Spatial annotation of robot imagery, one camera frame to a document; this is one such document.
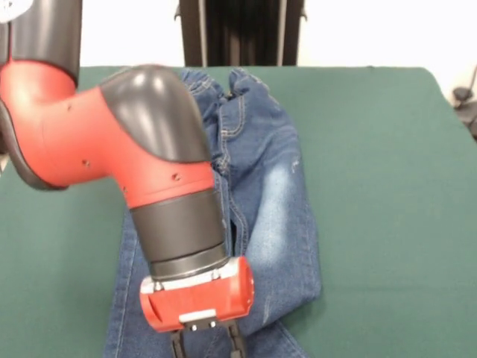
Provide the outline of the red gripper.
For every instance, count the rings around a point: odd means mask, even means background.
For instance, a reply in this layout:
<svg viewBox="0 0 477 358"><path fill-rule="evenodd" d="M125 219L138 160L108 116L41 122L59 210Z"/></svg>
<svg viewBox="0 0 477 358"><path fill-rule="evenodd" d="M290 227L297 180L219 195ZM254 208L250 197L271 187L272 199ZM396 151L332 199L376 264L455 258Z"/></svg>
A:
<svg viewBox="0 0 477 358"><path fill-rule="evenodd" d="M187 324L206 318L226 321L231 358L246 358L245 340L237 321L248 315L254 300L253 272L245 257L232 257L219 268L169 281L145 277L139 301L149 325L171 333L173 358L186 358L183 331Z"/></svg>

